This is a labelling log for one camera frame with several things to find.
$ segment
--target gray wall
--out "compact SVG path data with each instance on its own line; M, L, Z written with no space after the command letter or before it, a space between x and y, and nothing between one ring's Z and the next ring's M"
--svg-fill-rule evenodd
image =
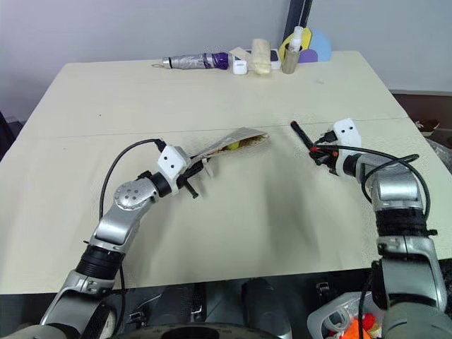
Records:
M279 47L290 0L0 0L0 110L27 119L68 62Z
M308 26L360 51L397 92L452 93L452 1L314 0Z

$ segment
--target silver cylinder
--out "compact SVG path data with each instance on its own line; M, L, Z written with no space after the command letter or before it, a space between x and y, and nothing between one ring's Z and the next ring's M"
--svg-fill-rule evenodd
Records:
M282 62L282 72L285 74L292 74L297 68L299 53L302 50L300 48L298 52L291 52L288 47L289 44L285 46L284 61Z

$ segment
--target black cable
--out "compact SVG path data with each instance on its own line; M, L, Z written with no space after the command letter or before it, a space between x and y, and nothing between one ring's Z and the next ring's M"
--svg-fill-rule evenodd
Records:
M427 183L425 182L424 178L422 177L422 175L412 166L409 164L409 162L415 160L414 157L419 157L419 155L409 155L407 157L395 157L394 155L385 153L385 152L379 152L377 150L370 150L368 148L361 148L361 147L351 147L351 146L343 146L343 145L316 145L316 148L323 148L326 150L354 150L357 152L364 152L364 153L370 153L370 154L375 154L375 155L380 155L381 157L387 157L388 159L392 159L394 160L394 162L392 162L391 164L389 164L388 162L374 168L372 171L370 171L367 175L369 175L370 173L374 174L377 170L381 170L382 168L385 168L386 166L392 165L393 163L400 163L403 166L405 166L406 168L408 168L419 180L419 183L422 186L422 189L424 190L424 195L425 195L425 211L424 211L424 217L425 220L427 221L429 214L430 214L430 205L431 205L431 201L430 201L430 192L429 192L429 188L427 187ZM365 193L366 199L371 202L371 199L369 197L369 195L367 194L367 192Z
M358 333L359 339L364 339L363 328L362 328L362 314L364 308L364 298L366 297L366 293L372 284L372 272L367 277L367 280L362 288L361 296L359 297L359 306L358 306Z
M120 152L120 154L118 154L118 156L116 157L116 159L114 159L114 162L108 169L107 175L105 176L105 179L104 179L104 184L102 185L102 189L100 190L99 221L104 216L104 199L105 199L105 191L107 190L108 181L109 181L118 161L122 158L122 156L124 154L129 152L132 148L135 148L136 146L139 146L139 145L143 145L145 143L155 143L160 152L162 152L163 148L165 148L165 146L166 146L166 143L163 140L145 139L145 140L139 141L137 143L131 144L130 146L125 148L122 152ZM123 319L124 313L126 311L126 283L125 283L125 279L124 279L124 269L122 267L122 264L121 264L121 267L119 267L119 277L121 279L121 311L119 312L119 319L117 319L117 323L116 323L116 326L114 327L113 335L116 335L119 328L121 327L122 319Z

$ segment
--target table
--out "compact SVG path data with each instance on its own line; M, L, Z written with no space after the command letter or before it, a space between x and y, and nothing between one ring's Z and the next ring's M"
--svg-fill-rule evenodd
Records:
M97 224L102 181L116 155L144 138L195 154L241 126L269 142L212 160L201 193L169 196L142 219L124 262L127 287L369 267L374 213L353 179L317 167L289 127L316 138L351 117L362 145L414 163L431 195L439 258L452 257L452 177L358 52L303 64L291 76L166 70L153 61L67 64L0 163L0 293L56 292ZM140 146L106 194L158 157Z

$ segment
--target beige table surface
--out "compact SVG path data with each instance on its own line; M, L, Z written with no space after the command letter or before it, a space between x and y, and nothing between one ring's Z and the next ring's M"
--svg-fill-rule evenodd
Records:
M55 292L97 224L100 188L128 144L161 137L190 153L240 126L270 134L261 147L215 158L186 191L143 218L125 260L127 287L369 267L374 213L354 179L317 167L289 127L313 138L352 117L363 147L407 155L431 195L429 226L452 257L452 177L357 52L286 76L155 69L152 61L68 64L0 162L0 293ZM126 155L106 195L155 169L151 145Z

